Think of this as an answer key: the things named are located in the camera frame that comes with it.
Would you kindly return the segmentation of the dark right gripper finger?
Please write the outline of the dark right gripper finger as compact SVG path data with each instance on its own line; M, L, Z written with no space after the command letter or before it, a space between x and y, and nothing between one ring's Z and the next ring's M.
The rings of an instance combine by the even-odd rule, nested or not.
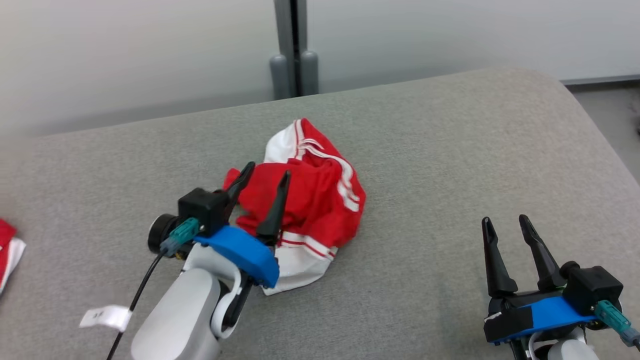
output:
M499 251L499 238L491 219L482 219L484 261L486 268L487 293L491 298L512 296L519 291L514 279L510 278Z
M561 276L560 267L553 255L551 255L544 240L535 230L530 218L525 214L521 214L518 217L518 221L525 243L528 244L534 258L538 275L537 289L540 292L547 292L565 287L567 281Z

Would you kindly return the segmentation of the grey partition post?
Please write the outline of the grey partition post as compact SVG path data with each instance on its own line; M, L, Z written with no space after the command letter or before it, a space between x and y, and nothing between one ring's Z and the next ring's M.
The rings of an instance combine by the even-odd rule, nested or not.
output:
M311 50L307 0L273 0L279 53L269 60L275 100L320 93L319 57Z

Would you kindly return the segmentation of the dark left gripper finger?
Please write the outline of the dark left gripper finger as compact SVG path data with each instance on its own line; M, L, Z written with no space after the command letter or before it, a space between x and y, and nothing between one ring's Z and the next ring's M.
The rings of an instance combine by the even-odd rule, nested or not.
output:
M290 171L286 170L276 187L275 198L269 211L256 228L256 237L267 247L275 247L281 235L282 219L285 214L288 191L290 189Z
M240 171L236 178L234 178L233 182L228 186L225 186L222 191L226 194L227 200L225 201L222 217L230 218L233 213L234 208L238 204L238 200L240 198L240 194L247 187L250 182L250 179L253 175L253 172L256 167L256 162L250 161L246 164L246 166Z

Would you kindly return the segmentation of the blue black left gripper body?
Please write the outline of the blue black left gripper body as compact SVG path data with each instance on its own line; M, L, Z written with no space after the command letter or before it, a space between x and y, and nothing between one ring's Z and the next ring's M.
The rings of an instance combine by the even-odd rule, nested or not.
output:
M259 285L267 289L277 285L280 269L274 251L242 228L224 226L214 235L198 235L194 241L212 248Z

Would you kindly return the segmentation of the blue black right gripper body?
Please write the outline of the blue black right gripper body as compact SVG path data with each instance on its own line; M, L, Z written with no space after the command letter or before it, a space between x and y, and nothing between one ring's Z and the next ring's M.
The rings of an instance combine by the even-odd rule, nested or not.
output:
M558 340L596 321L593 313L576 312L561 291L498 291L490 294L483 331L491 344L526 346L535 334Z

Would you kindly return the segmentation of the red and white garment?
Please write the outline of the red and white garment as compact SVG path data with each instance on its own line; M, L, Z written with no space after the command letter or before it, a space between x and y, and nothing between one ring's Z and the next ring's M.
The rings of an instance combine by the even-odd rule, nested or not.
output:
M12 224L0 218L0 296L26 249L25 242L17 234Z

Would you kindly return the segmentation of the red white basketball jersey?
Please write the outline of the red white basketball jersey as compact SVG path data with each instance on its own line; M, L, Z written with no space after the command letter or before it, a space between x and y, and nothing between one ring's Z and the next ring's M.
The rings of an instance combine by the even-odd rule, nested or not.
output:
M293 121L265 147L238 204L235 223L255 235L268 214L277 185L290 173L275 256L279 279L266 296L310 285L325 275L338 250L357 235L366 192L352 164L308 119Z

